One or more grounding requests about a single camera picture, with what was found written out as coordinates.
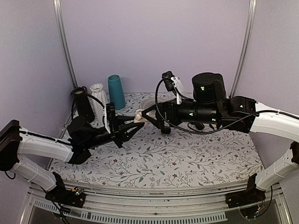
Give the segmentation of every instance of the floral pattern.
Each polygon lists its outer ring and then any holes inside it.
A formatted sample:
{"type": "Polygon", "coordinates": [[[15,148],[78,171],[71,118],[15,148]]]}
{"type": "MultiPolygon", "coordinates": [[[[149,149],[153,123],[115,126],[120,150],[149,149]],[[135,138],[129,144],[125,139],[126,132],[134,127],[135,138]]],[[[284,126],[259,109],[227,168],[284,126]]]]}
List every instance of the floral pattern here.
{"type": "MultiPolygon", "coordinates": [[[[151,93],[125,94],[127,106],[118,114],[133,116],[151,93]]],[[[160,94],[165,99],[172,94],[160,94]]],[[[113,142],[90,150],[92,156],[81,165],[53,160],[50,169],[63,179],[91,184],[177,188],[215,185],[247,180],[263,169],[248,134],[223,130],[194,135],[177,129],[161,134],[152,124],[145,126],[118,148],[113,142]]]]}

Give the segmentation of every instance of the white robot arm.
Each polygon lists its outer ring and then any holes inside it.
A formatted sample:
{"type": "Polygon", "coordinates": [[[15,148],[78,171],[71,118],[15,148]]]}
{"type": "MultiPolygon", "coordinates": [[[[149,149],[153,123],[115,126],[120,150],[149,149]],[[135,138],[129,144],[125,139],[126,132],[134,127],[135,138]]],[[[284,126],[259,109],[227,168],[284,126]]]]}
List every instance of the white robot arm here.
{"type": "Polygon", "coordinates": [[[299,168],[299,115],[268,107],[246,97],[227,98],[221,74],[198,74],[192,78],[192,84],[194,99],[182,94],[184,89],[179,78],[171,71],[162,74],[162,80],[156,88],[156,104],[142,111],[142,117],[162,133],[170,133],[171,127],[192,134],[211,134],[229,129],[244,133],[268,133],[293,140],[290,149],[279,160],[249,177],[246,190],[226,195],[229,207],[264,200],[265,191],[271,185],[299,168]],[[163,82],[167,91],[174,92],[179,99],[157,102],[158,89],[163,82]],[[151,110],[156,110],[156,119],[148,115],[151,110]],[[199,130],[202,130],[203,124],[214,124],[217,129],[210,132],[191,131],[178,126],[182,122],[193,123],[199,130]]]}
{"type": "Polygon", "coordinates": [[[143,127],[134,117],[116,116],[114,104],[105,107],[105,127],[93,128],[82,116],[67,127],[70,138],[55,139],[20,127],[10,121],[0,132],[0,170],[10,171],[42,187],[46,199],[75,207],[83,207],[83,189],[67,190],[60,175],[44,170],[24,154],[54,158],[70,164],[82,164],[90,156],[89,149],[114,141],[118,147],[143,127]]]}

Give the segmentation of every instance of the teal cylinder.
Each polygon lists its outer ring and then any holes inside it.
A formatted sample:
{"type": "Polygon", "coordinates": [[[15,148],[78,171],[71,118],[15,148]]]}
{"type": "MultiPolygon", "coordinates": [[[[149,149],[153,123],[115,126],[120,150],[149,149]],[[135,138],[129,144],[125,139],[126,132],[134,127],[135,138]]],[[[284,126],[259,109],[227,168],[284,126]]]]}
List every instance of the teal cylinder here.
{"type": "Polygon", "coordinates": [[[116,110],[124,108],[126,101],[121,85],[121,78],[118,75],[108,77],[108,89],[110,102],[114,102],[116,110]]]}

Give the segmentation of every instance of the black cable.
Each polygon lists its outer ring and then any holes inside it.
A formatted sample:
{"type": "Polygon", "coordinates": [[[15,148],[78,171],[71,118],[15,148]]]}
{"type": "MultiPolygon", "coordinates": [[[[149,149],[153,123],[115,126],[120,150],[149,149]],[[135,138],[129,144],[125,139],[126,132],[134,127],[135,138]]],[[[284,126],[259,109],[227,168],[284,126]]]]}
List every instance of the black cable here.
{"type": "Polygon", "coordinates": [[[69,202],[70,200],[73,200],[77,195],[76,194],[73,194],[72,197],[68,198],[67,200],[65,200],[65,198],[69,196],[69,194],[65,195],[64,198],[62,200],[60,200],[60,202],[58,203],[58,205],[60,207],[62,207],[61,204],[66,204],[67,202],[69,202]]]}
{"type": "Polygon", "coordinates": [[[15,179],[15,173],[14,173],[14,176],[13,176],[13,177],[10,177],[10,176],[7,174],[6,171],[4,171],[4,173],[5,173],[5,175],[6,175],[9,179],[11,179],[11,180],[14,180],[14,179],[15,179]]]}
{"type": "Polygon", "coordinates": [[[188,101],[194,101],[194,99],[191,99],[191,98],[189,98],[189,97],[185,97],[183,94],[181,94],[179,91],[178,91],[178,89],[177,88],[174,88],[175,90],[176,90],[176,92],[179,94],[179,96],[181,97],[181,98],[183,98],[183,99],[185,99],[185,100],[188,100],[188,101]]]}
{"type": "MultiPolygon", "coordinates": [[[[96,97],[94,97],[93,95],[90,95],[90,94],[88,94],[88,93],[82,93],[81,95],[83,95],[83,96],[88,96],[88,97],[90,97],[91,99],[94,99],[97,103],[99,103],[99,104],[103,107],[103,109],[105,108],[104,104],[103,104],[99,99],[97,99],[96,97]]],[[[74,106],[75,106],[75,101],[76,101],[76,97],[74,97],[73,102],[72,102],[72,104],[71,104],[71,120],[74,119],[74,106]]]]}
{"type": "Polygon", "coordinates": [[[261,214],[257,215],[257,218],[266,213],[266,211],[269,209],[269,207],[271,205],[272,198],[273,198],[273,187],[271,186],[271,198],[270,198],[269,204],[268,204],[267,208],[261,214]]]}
{"type": "Polygon", "coordinates": [[[190,127],[190,124],[191,124],[191,123],[188,123],[188,124],[187,124],[188,128],[189,128],[189,129],[191,129],[192,131],[195,131],[195,132],[197,132],[198,130],[196,130],[196,129],[194,129],[194,128],[190,127]]]}
{"type": "Polygon", "coordinates": [[[55,202],[52,200],[52,198],[48,195],[48,193],[46,192],[46,190],[44,188],[41,187],[41,189],[44,191],[44,193],[48,196],[48,198],[50,199],[50,201],[53,203],[53,205],[57,208],[57,210],[60,213],[60,219],[64,224],[70,224],[70,222],[66,219],[66,216],[63,214],[61,208],[59,208],[55,202]]]}
{"type": "MultiPolygon", "coordinates": [[[[219,128],[219,129],[216,129],[216,130],[213,130],[213,131],[209,131],[209,132],[194,132],[194,131],[190,131],[190,130],[188,130],[188,129],[184,129],[184,128],[182,128],[182,127],[179,127],[179,126],[176,126],[176,125],[172,124],[172,123],[169,122],[166,118],[164,118],[163,115],[161,114],[161,112],[160,112],[160,110],[159,110],[159,108],[158,108],[158,91],[159,91],[159,87],[160,87],[160,85],[161,85],[162,82],[163,82],[163,80],[160,80],[160,82],[158,83],[158,85],[157,85],[157,87],[156,87],[156,92],[155,92],[155,104],[156,104],[156,110],[157,110],[157,112],[159,113],[160,117],[161,117],[167,124],[169,124],[169,125],[171,125],[171,126],[177,128],[177,129],[179,129],[179,130],[181,130],[181,131],[188,132],[188,133],[191,133],[191,134],[213,134],[213,133],[215,133],[215,132],[218,132],[218,131],[221,131],[221,130],[223,130],[223,129],[226,129],[226,128],[228,128],[228,127],[234,125],[235,123],[237,123],[237,122],[239,122],[239,121],[241,121],[241,120],[244,120],[244,119],[249,118],[249,117],[251,117],[251,116],[259,115],[260,113],[266,113],[266,112],[278,113],[278,111],[275,111],[275,110],[263,110],[263,111],[258,111],[258,112],[249,114],[249,115],[247,115],[247,116],[245,116],[245,117],[243,117],[243,118],[240,118],[240,119],[234,121],[233,123],[231,123],[231,124],[229,124],[229,125],[226,125],[226,126],[224,126],[224,127],[221,127],[221,128],[219,128]]],[[[295,118],[295,119],[298,119],[298,120],[299,120],[299,117],[296,117],[296,116],[294,116],[294,115],[292,115],[292,114],[288,114],[288,113],[285,113],[285,112],[279,112],[279,113],[280,113],[280,114],[283,114],[283,115],[286,115],[286,116],[288,116],[288,117],[295,118]]]]}

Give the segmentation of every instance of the lavender wall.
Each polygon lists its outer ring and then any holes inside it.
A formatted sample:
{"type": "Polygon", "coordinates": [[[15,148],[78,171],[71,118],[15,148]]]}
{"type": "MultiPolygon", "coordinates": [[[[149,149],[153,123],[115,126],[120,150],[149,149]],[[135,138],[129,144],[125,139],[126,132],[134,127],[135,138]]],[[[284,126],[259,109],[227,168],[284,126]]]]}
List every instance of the lavender wall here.
{"type": "MultiPolygon", "coordinates": [[[[11,119],[58,136],[72,89],[52,1],[0,1],[0,129],[11,119]]],[[[0,172],[0,223],[17,224],[29,184],[0,172]]]]}
{"type": "Polygon", "coordinates": [[[191,78],[210,71],[224,76],[229,92],[248,7],[248,0],[62,1],[78,84],[107,87],[119,74],[125,92],[154,92],[171,70],[192,91],[191,78]]]}
{"type": "MultiPolygon", "coordinates": [[[[299,114],[299,2],[258,1],[245,67],[238,88],[244,95],[274,108],[299,114]]],[[[291,141],[253,134],[266,167],[289,148],[291,141]]],[[[299,171],[281,182],[293,223],[299,223],[299,171]]]]}

